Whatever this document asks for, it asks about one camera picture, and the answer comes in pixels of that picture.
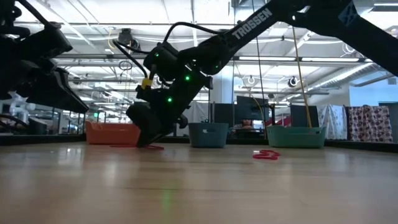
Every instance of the pink curtain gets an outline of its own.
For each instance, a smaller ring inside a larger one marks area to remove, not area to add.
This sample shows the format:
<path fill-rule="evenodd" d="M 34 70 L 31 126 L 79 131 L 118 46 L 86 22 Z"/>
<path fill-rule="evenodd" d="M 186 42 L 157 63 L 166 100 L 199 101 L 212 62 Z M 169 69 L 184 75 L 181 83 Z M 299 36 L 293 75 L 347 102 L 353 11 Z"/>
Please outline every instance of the pink curtain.
<path fill-rule="evenodd" d="M 348 129 L 352 141 L 392 143 L 388 107 L 353 107 L 348 109 L 348 113 Z"/>

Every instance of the wooden floor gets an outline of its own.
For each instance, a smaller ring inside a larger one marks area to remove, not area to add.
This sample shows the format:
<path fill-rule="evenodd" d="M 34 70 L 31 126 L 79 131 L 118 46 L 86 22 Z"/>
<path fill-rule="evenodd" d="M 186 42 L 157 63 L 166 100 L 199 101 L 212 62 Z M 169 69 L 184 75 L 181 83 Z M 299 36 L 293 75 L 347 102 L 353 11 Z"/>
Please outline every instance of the wooden floor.
<path fill-rule="evenodd" d="M 398 156 L 259 146 L 0 147 L 0 223 L 396 224 Z"/>

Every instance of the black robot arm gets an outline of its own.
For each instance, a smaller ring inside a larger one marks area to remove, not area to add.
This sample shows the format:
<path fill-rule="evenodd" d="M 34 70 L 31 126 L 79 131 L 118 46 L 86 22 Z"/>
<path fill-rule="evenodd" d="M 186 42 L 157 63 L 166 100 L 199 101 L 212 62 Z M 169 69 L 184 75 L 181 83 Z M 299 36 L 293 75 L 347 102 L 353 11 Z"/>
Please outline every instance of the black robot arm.
<path fill-rule="evenodd" d="M 231 30 L 209 38 L 198 47 L 182 50 L 180 57 L 195 59 L 202 72 L 215 75 L 239 49 L 281 21 L 336 37 L 398 76 L 395 37 L 359 16 L 352 0 L 319 2 L 273 0 Z M 305 7 L 308 7 L 306 12 L 299 12 Z"/>
<path fill-rule="evenodd" d="M 164 82 L 173 83 L 168 88 L 152 89 L 152 75 L 137 87 L 137 98 L 150 104 L 132 105 L 126 112 L 141 129 L 137 146 L 146 146 L 171 133 L 175 123 L 184 128 L 187 120 L 183 111 L 203 86 L 212 89 L 211 77 L 204 74 L 220 72 L 239 49 L 278 21 L 339 38 L 398 75 L 398 40 L 361 18 L 352 0 L 271 0 L 231 30 L 197 47 L 179 52 L 167 41 L 158 43 L 144 66 Z"/>

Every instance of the orange basket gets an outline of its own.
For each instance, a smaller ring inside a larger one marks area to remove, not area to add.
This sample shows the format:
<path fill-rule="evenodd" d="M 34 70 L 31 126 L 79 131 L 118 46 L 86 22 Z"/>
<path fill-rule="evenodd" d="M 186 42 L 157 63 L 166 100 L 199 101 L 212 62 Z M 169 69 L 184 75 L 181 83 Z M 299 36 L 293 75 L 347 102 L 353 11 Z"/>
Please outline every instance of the orange basket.
<path fill-rule="evenodd" d="M 135 146 L 141 130 L 135 124 L 94 123 L 86 121 L 88 144 Z"/>

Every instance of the teal basket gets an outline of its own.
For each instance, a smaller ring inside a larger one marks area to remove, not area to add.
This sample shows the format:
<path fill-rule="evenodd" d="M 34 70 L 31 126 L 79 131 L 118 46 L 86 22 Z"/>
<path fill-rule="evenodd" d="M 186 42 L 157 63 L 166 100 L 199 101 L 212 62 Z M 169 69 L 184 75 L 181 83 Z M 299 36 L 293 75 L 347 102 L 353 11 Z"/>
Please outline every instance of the teal basket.
<path fill-rule="evenodd" d="M 190 123 L 189 140 L 192 147 L 222 148 L 228 135 L 227 123 Z"/>
<path fill-rule="evenodd" d="M 325 134 L 326 128 L 267 127 L 271 147 L 322 148 Z"/>

